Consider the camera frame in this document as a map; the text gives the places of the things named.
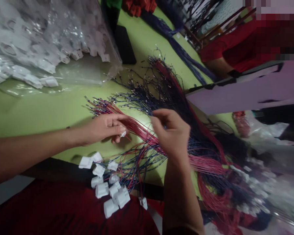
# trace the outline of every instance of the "red cloth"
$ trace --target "red cloth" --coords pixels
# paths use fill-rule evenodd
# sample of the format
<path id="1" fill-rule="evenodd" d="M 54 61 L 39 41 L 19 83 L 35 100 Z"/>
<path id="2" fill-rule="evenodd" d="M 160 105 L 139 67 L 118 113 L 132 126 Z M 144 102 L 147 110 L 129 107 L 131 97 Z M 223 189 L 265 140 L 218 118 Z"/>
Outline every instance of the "red cloth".
<path id="1" fill-rule="evenodd" d="M 136 197 L 109 219 L 106 196 L 75 183 L 35 180 L 0 206 L 0 234 L 159 234 Z"/>
<path id="2" fill-rule="evenodd" d="M 281 47 L 294 47 L 294 21 L 279 20 L 277 16 L 271 14 L 263 20 L 254 19 L 238 26 L 204 47 L 201 60 L 224 57 L 238 72 L 276 60 Z"/>

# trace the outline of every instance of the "wrist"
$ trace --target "wrist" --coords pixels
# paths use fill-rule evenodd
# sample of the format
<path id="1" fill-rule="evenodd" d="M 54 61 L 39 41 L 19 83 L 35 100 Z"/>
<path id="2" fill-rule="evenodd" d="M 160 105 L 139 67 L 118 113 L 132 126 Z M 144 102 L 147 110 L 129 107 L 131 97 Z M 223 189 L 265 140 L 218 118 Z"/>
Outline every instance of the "wrist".
<path id="1" fill-rule="evenodd" d="M 81 138 L 79 128 L 64 129 L 66 144 L 69 148 L 80 147 L 85 144 L 85 141 Z"/>
<path id="2" fill-rule="evenodd" d="M 169 154 L 168 155 L 168 163 L 174 165 L 179 168 L 181 171 L 190 171 L 190 162 L 188 158 L 188 153 L 185 151 L 182 154 Z"/>

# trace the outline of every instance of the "hand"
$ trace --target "hand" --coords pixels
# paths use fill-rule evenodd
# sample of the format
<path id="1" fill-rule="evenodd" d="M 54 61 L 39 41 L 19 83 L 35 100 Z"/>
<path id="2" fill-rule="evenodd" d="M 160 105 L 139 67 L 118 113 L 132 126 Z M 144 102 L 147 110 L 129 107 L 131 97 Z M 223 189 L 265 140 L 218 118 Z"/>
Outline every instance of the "hand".
<path id="1" fill-rule="evenodd" d="M 158 136 L 159 144 L 169 158 L 181 160 L 187 158 L 190 126 L 170 109 L 153 111 L 151 123 Z"/>
<path id="2" fill-rule="evenodd" d="M 120 120 L 129 119 L 126 115 L 121 114 L 102 114 L 94 118 L 88 124 L 78 127 L 74 131 L 77 144 L 79 146 L 87 146 L 112 136 L 111 142 L 119 143 L 120 134 L 124 131 L 128 133 L 125 125 Z"/>

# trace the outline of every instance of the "table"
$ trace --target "table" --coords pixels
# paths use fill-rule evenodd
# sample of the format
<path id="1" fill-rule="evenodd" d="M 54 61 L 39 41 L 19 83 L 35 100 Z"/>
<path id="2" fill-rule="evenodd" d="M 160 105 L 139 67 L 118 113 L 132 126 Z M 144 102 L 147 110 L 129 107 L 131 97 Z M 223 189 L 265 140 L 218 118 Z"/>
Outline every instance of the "table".
<path id="1" fill-rule="evenodd" d="M 161 10 L 157 8 L 154 14 L 164 19 L 169 27 L 173 28 L 172 23 Z M 194 85 L 200 85 L 199 81 L 172 49 L 169 42 L 156 33 L 141 18 L 131 17 L 122 10 L 118 24 L 126 27 L 137 59 L 135 66 L 126 67 L 139 72 L 143 64 L 141 61 L 147 60 L 148 56 L 153 55 L 154 49 L 158 47 L 162 51 L 162 54 L 165 55 L 166 62 L 173 64 L 177 74 L 183 78 L 186 89 L 194 87 Z M 175 35 L 174 38 L 192 58 L 200 61 L 198 54 L 181 35 L 179 38 Z M 6 81 L 6 83 L 11 84 L 15 82 L 12 79 Z M 71 89 L 71 91 L 55 94 L 40 93 L 21 98 L 16 98 L 0 91 L 0 137 L 43 133 L 81 124 L 91 119 L 91 114 L 85 107 L 87 103 L 84 98 L 85 95 L 88 97 L 106 98 L 116 92 L 125 91 L 124 88 L 112 81 L 105 83 L 102 87 L 66 84 L 62 84 L 62 86 Z M 121 110 L 125 114 L 138 119 L 143 124 L 150 124 L 150 119 L 139 111 L 126 108 L 121 108 Z M 131 138 L 131 142 L 124 138 L 118 146 L 112 145 L 110 142 L 105 142 L 96 143 L 87 147 L 73 148 L 55 155 L 54 158 L 79 164 L 81 156 L 89 156 L 96 151 L 100 152 L 103 158 L 108 157 L 122 153 L 141 142 L 136 136 L 131 136 Z M 155 185 L 163 185 L 165 168 L 166 163 L 154 171 L 149 172 L 145 181 Z M 196 193 L 199 195 L 195 174 L 193 180 Z"/>

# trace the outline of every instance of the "sleeve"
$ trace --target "sleeve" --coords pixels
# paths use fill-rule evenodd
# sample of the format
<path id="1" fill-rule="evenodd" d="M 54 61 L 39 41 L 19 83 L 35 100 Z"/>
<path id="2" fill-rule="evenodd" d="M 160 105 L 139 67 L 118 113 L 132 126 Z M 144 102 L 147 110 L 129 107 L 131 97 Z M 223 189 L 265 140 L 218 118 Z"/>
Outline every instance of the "sleeve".
<path id="1" fill-rule="evenodd" d="M 256 30 L 256 23 L 256 20 L 252 20 L 246 24 L 240 25 L 233 32 L 221 36 L 204 47 L 200 53 L 202 62 L 222 58 L 223 52 L 235 47 Z"/>

